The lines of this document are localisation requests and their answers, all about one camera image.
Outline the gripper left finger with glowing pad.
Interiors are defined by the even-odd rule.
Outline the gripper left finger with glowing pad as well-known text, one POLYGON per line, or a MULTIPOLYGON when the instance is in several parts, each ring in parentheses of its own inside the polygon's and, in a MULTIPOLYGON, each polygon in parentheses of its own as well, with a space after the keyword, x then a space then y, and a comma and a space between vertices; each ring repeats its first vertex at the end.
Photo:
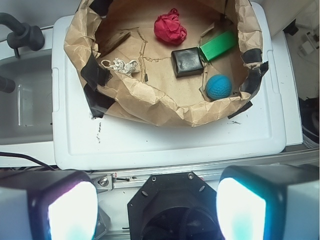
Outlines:
POLYGON ((97 219, 97 189, 84 171, 0 174, 2 240, 92 240, 97 219))

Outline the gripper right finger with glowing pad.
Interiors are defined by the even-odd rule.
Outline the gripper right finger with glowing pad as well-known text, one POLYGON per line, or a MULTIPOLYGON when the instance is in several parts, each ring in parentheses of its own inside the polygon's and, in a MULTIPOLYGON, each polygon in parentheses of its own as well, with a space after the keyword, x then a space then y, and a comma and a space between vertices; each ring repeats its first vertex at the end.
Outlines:
POLYGON ((217 187, 216 211, 227 240, 318 240, 320 168, 228 166, 217 187))

